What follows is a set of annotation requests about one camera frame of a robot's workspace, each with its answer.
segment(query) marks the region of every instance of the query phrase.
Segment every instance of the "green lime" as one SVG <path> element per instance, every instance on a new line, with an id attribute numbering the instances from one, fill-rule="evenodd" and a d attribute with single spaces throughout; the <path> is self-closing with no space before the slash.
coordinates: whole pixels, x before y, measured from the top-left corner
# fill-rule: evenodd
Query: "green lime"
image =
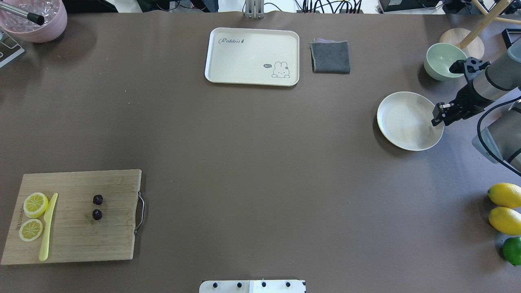
<path id="1" fill-rule="evenodd" d="M 521 237 L 513 237 L 505 240 L 503 244 L 503 256 L 513 265 L 521 265 Z"/>

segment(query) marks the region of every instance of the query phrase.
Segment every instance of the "gray cloth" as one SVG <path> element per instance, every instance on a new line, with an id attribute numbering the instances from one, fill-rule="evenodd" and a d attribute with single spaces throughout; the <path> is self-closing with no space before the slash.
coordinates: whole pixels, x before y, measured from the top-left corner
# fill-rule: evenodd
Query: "gray cloth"
<path id="1" fill-rule="evenodd" d="M 319 39 L 311 43 L 313 72 L 348 74 L 351 72 L 349 63 L 349 43 Z"/>

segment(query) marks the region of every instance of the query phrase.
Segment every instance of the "dark berry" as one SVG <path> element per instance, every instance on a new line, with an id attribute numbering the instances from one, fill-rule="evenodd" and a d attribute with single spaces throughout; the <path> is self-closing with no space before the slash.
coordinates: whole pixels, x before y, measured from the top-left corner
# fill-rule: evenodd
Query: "dark berry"
<path id="1" fill-rule="evenodd" d="M 101 219 L 101 217 L 103 217 L 103 214 L 101 214 L 101 211 L 100 211 L 100 210 L 95 209 L 95 210 L 92 212 L 92 217 L 97 221 L 97 220 Z"/>
<path id="2" fill-rule="evenodd" d="M 103 203 L 103 196 L 101 196 L 101 194 L 98 194 L 96 196 L 94 196 L 94 198 L 92 199 L 92 203 L 95 204 L 95 205 L 100 205 Z"/>

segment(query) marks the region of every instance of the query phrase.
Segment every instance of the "mint green bowl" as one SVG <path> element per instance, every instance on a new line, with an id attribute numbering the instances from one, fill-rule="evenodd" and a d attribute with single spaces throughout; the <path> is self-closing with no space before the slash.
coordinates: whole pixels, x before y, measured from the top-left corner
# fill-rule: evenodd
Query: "mint green bowl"
<path id="1" fill-rule="evenodd" d="M 467 56 L 460 48 L 448 43 L 437 43 L 427 50 L 424 67 L 432 78 L 446 81 L 463 76 L 463 74 L 451 73 L 449 67 L 457 60 L 465 59 Z"/>

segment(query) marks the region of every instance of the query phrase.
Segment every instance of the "wooden stick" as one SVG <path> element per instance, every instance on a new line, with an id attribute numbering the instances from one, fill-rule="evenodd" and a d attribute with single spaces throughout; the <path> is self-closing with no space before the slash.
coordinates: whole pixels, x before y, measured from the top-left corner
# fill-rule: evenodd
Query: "wooden stick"
<path id="1" fill-rule="evenodd" d="M 466 36 L 458 45 L 460 49 L 466 48 L 494 19 L 510 5 L 511 0 L 500 0 L 494 8 L 485 15 L 485 18 Z"/>
<path id="2" fill-rule="evenodd" d="M 481 3 L 478 2 L 478 0 L 472 0 L 472 2 L 474 3 L 474 5 L 476 5 L 476 7 L 478 7 L 479 11 L 481 11 L 481 13 L 483 15 L 487 15 L 488 14 L 488 12 L 481 5 Z M 513 23 L 513 24 L 516 24 L 516 25 L 521 25 L 521 20 L 502 18 L 502 17 L 499 17 L 499 16 L 495 20 L 501 21 L 501 22 Z"/>

